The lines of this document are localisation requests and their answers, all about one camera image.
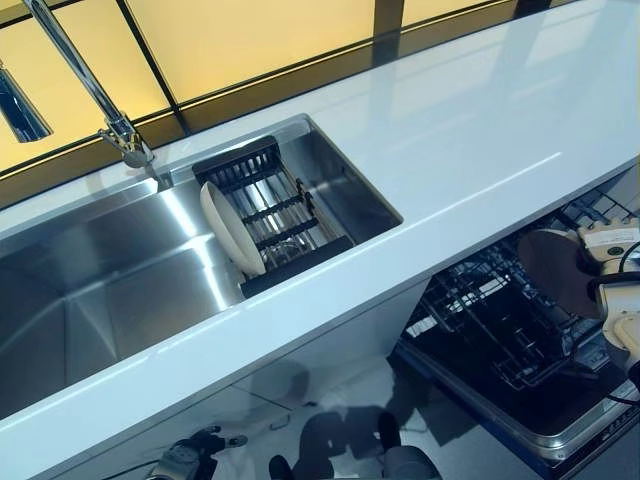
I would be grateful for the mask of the dark right robot hand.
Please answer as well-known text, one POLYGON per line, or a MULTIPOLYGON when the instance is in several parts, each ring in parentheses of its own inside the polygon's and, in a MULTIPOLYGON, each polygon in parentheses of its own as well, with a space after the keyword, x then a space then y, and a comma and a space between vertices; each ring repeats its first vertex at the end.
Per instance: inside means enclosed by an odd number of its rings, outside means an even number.
POLYGON ((600 265, 601 273, 613 274, 619 272, 624 254, 639 241, 639 220, 613 218, 608 224, 595 221, 577 232, 589 257, 600 265))

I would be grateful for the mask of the dark left robot hand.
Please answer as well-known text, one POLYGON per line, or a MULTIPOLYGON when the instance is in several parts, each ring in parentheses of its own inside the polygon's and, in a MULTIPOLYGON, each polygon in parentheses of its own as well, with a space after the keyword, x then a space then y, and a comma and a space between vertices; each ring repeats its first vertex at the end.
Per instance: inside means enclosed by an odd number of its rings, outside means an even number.
POLYGON ((172 457, 188 468, 186 479, 211 479, 218 461, 214 456, 224 450, 243 447, 248 443, 244 434, 224 436, 222 427, 209 425, 186 439, 177 441, 172 447, 172 457))

